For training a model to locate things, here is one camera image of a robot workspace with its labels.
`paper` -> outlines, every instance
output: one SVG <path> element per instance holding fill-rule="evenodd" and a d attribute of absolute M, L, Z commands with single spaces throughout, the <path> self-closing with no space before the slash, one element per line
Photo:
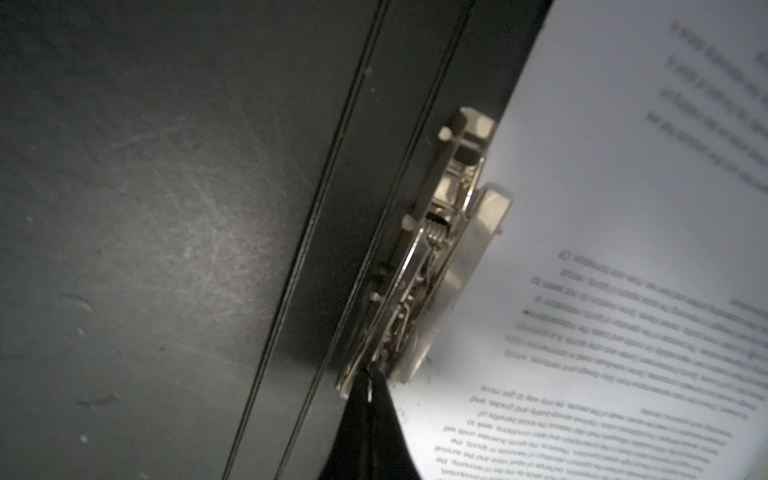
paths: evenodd
<path fill-rule="evenodd" d="M 412 384 L 425 480 L 741 480 L 768 439 L 768 4 L 555 2 L 515 194 Z"/>

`lever arch mechanism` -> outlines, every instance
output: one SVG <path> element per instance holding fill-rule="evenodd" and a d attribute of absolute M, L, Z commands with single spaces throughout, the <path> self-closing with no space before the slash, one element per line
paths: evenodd
<path fill-rule="evenodd" d="M 440 130 L 439 155 L 447 166 L 424 217 L 402 219 L 391 262 L 398 266 L 367 299 L 365 321 L 336 384 L 342 396 L 361 368 L 410 381 L 496 235 L 511 199 L 498 188 L 477 187 L 494 131 L 491 118 L 468 107 Z"/>

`metal spring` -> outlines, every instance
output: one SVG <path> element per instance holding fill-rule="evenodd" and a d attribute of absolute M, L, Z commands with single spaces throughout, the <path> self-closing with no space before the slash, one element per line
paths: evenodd
<path fill-rule="evenodd" d="M 435 247 L 441 247 L 448 238 L 448 226 L 435 222 L 434 220 L 426 219 L 424 225 L 424 233 L 427 234 L 427 240 Z"/>

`metal clip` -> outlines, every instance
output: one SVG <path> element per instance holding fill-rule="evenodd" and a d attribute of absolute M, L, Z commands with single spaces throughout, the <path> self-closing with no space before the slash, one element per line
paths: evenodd
<path fill-rule="evenodd" d="M 511 200 L 491 187 L 477 188 L 494 130 L 491 118 L 467 107 L 440 130 L 447 167 L 425 216 L 402 219 L 402 259 L 386 292 L 369 298 L 372 319 L 336 384 L 343 396 L 363 366 L 410 381 L 496 235 Z"/>

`scratched surface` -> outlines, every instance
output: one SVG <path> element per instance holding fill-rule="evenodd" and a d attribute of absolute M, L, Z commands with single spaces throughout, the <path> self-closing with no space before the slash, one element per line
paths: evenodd
<path fill-rule="evenodd" d="M 0 478 L 221 475 L 373 10 L 124 3 L 0 15 Z"/>

